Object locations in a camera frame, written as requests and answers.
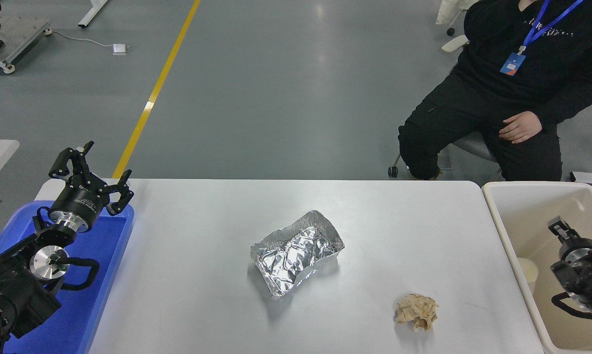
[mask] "hand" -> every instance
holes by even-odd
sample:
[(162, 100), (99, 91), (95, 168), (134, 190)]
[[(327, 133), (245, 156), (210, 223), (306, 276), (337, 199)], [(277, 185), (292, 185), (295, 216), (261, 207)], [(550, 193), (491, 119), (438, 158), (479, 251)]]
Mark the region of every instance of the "hand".
[(512, 144), (522, 143), (542, 130), (538, 116), (529, 111), (509, 117), (503, 123), (507, 126), (499, 130), (499, 137), (512, 141)]
[(520, 0), (518, 2), (518, 9), (520, 9), (521, 12), (523, 12), (523, 10), (527, 9), (527, 6), (530, 6), (534, 1), (536, 0)]

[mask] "stool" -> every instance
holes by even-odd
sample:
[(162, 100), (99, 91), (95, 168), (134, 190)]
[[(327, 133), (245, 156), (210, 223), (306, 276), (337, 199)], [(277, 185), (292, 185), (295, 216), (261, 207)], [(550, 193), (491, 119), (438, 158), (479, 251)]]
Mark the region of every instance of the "stool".
[[(481, 136), (481, 133), (479, 133), (478, 131), (474, 131), (471, 134), (468, 134), (465, 137), (462, 137), (461, 139), (455, 141), (453, 143), (453, 145), (457, 146), (458, 148), (461, 148), (462, 150), (468, 152), (471, 155), (475, 155), (475, 156), (480, 157), (482, 159), (492, 161), (493, 163), (497, 162), (496, 158), (494, 158), (494, 155), (492, 155), (490, 150), (488, 150), (486, 143), (484, 143), (484, 138)], [(388, 167), (388, 176), (389, 177), (392, 177), (392, 178), (398, 177), (398, 168), (396, 167), (396, 165), (397, 165), (400, 158), (401, 158), (401, 154), (399, 153), (398, 156), (396, 157), (396, 161), (394, 162), (394, 164), (392, 166)], [(490, 181), (498, 180), (500, 175), (501, 175), (501, 168), (499, 168), (499, 170), (496, 172), (494, 177), (492, 177), (490, 179)]]

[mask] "power adapter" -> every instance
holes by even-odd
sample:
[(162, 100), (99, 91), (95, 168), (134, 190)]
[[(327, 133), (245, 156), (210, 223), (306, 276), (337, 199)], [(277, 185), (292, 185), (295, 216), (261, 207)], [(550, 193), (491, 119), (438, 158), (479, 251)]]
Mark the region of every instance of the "power adapter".
[(125, 44), (113, 44), (112, 54), (115, 56), (124, 56), (127, 53), (127, 47)]

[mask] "white plastic bin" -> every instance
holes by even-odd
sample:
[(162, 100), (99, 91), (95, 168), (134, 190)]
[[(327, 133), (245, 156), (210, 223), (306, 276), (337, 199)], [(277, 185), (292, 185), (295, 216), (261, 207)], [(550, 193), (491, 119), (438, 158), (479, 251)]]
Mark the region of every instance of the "white plastic bin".
[[(482, 191), (540, 341), (549, 354), (592, 354), (592, 320), (575, 318), (551, 303), (563, 292), (550, 267), (560, 241), (547, 223), (561, 216), (581, 237), (592, 239), (592, 187), (570, 182), (491, 182)], [(534, 295), (516, 260), (538, 266)], [(565, 300), (575, 307), (570, 299)]]

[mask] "black hoodie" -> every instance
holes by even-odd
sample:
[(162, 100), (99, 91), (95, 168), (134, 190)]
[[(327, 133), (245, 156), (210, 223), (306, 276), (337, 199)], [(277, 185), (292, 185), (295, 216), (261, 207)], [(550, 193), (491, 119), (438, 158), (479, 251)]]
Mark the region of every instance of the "black hoodie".
[[(539, 29), (552, 22), (575, 0), (549, 0)], [(508, 99), (532, 102), (543, 125), (572, 118), (592, 105), (592, 0), (584, 0), (543, 36), (527, 46), (525, 61), (514, 76), (500, 72), (518, 52), (538, 17), (543, 0), (524, 11), (518, 0), (480, 0), (464, 20), (469, 39), (455, 74), (480, 89)]]

